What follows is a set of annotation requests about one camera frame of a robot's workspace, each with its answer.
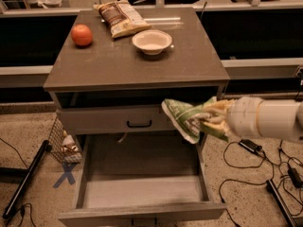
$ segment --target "floor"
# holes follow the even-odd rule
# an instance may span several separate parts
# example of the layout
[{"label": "floor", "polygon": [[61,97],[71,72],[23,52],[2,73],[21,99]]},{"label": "floor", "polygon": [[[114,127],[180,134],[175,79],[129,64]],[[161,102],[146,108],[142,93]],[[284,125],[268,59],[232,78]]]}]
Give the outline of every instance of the floor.
[{"label": "floor", "polygon": [[[0,105],[0,112],[0,166],[25,168],[17,152],[8,144],[19,151],[26,165],[29,166],[40,145],[49,137],[56,118],[54,107],[51,103],[46,103],[46,105],[6,104]],[[263,147],[270,161],[279,164],[279,140],[253,140]],[[226,142],[207,136],[203,151],[205,177],[214,201],[221,202],[219,188],[223,181],[228,179],[222,187],[222,195],[232,219],[240,226],[288,226],[274,197],[266,190],[265,184],[251,185],[231,181],[231,179],[234,179],[249,183],[264,183],[272,178],[272,165],[265,161],[261,167],[257,168],[232,167],[257,166],[261,158],[239,147],[238,144],[231,144],[225,153],[225,161],[223,153],[227,146]],[[283,142],[282,149],[290,157],[303,159],[302,146],[298,144]],[[284,154],[281,157],[283,162],[289,160]],[[303,168],[296,164],[295,161],[291,160],[289,163],[303,174]],[[79,169],[80,165],[76,165],[72,170],[72,175],[75,179],[77,179]],[[281,181],[281,173],[283,175],[287,174],[287,169],[286,164],[282,164],[280,167],[274,166],[274,182],[276,185],[279,185]],[[19,211],[9,224],[1,218],[0,226],[64,226],[58,221],[58,214],[71,209],[75,184],[71,184],[67,179],[58,183],[62,175],[63,168],[61,163],[51,153],[46,152],[23,197],[22,203],[25,205],[24,219],[22,219]],[[294,188],[290,179],[286,178],[284,183],[285,188],[299,199],[299,190]],[[5,207],[9,204],[17,186],[17,183],[0,183],[0,210],[2,213],[4,213]],[[290,197],[282,186],[279,188],[279,192],[292,214],[295,215],[301,211],[302,201],[298,202],[293,197]],[[235,225],[225,211],[219,219],[178,222],[167,226],[228,227]]]}]

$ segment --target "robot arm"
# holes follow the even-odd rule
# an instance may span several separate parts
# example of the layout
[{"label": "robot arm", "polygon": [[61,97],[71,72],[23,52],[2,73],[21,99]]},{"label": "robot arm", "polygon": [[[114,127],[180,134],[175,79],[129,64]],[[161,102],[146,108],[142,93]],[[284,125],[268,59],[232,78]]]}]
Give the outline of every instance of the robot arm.
[{"label": "robot arm", "polygon": [[242,97],[227,109],[226,123],[241,138],[269,137],[303,143],[303,103]]}]

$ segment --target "speckled floor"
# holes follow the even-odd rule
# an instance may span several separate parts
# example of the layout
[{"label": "speckled floor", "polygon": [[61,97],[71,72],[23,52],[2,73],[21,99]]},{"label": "speckled floor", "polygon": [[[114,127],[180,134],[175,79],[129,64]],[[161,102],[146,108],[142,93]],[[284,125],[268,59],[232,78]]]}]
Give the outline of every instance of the speckled floor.
[{"label": "speckled floor", "polygon": [[[45,139],[48,138],[56,115],[52,112],[51,105],[38,107],[31,106],[26,111],[16,110],[14,107],[0,107],[0,138],[10,145],[14,146],[24,159],[27,166],[32,162],[38,148]],[[267,157],[274,163],[279,163],[279,140],[273,139],[256,139],[256,143],[261,145],[266,152]],[[219,187],[226,179],[237,179],[250,183],[264,183],[272,178],[273,167],[264,162],[259,168],[234,168],[228,166],[223,158],[223,153],[227,147],[227,143],[220,141],[214,137],[208,136],[205,148],[205,177],[212,191],[215,202],[220,202]],[[303,159],[302,146],[284,142],[283,150],[291,157]],[[0,166],[25,168],[15,150],[0,141]],[[257,166],[261,158],[249,153],[237,144],[230,145],[225,154],[228,164],[235,166]],[[288,158],[282,154],[283,161]],[[290,161],[299,172],[303,172],[303,168],[294,161]],[[72,174],[77,179],[80,165],[77,165]],[[287,165],[282,164],[280,167],[282,174],[287,174]],[[54,159],[50,153],[45,153],[32,179],[29,188],[23,198],[23,204],[30,203],[32,206],[31,215],[35,226],[39,227],[62,227],[57,217],[61,212],[71,209],[75,185],[70,184],[67,180],[63,181],[59,187],[54,184],[63,174],[62,165]],[[281,181],[281,173],[275,166],[274,182],[278,185]],[[0,210],[3,213],[8,205],[15,189],[16,183],[0,183]],[[295,189],[288,179],[285,181],[285,187],[299,198],[299,190]],[[302,201],[298,203],[290,197],[282,186],[279,191],[284,198],[286,204],[292,214],[299,213],[302,208]],[[222,188],[225,201],[228,204],[228,210],[232,218],[240,226],[287,226],[274,197],[268,193],[264,185],[249,185],[246,183],[236,183],[233,181],[226,182]],[[30,220],[29,204],[26,205],[25,216],[22,221],[21,215],[18,213],[8,226],[34,226]],[[0,226],[6,226],[1,219]],[[226,212],[216,220],[191,221],[172,223],[168,226],[179,227],[198,227],[198,226],[234,226],[233,222]]]}]

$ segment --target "closed drawer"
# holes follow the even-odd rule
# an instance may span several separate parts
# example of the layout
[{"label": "closed drawer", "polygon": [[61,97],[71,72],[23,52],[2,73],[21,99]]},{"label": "closed drawer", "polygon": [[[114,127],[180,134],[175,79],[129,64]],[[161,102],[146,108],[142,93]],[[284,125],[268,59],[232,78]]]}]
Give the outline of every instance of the closed drawer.
[{"label": "closed drawer", "polygon": [[174,129],[160,105],[63,109],[57,115],[73,135]]},{"label": "closed drawer", "polygon": [[130,132],[87,137],[82,170],[66,226],[151,226],[218,218],[205,183],[202,147],[176,131]]}]

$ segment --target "power adapter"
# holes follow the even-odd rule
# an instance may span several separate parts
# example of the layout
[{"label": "power adapter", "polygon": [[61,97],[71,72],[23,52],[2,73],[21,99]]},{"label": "power adapter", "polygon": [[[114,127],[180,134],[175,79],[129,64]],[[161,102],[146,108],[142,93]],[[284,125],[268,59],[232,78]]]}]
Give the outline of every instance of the power adapter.
[{"label": "power adapter", "polygon": [[287,172],[292,179],[293,185],[296,188],[301,188],[303,186],[303,181],[302,181],[299,173],[296,171],[296,169],[290,167]]},{"label": "power adapter", "polygon": [[262,146],[257,145],[251,140],[240,140],[239,145],[253,154],[257,154],[262,149]]}]

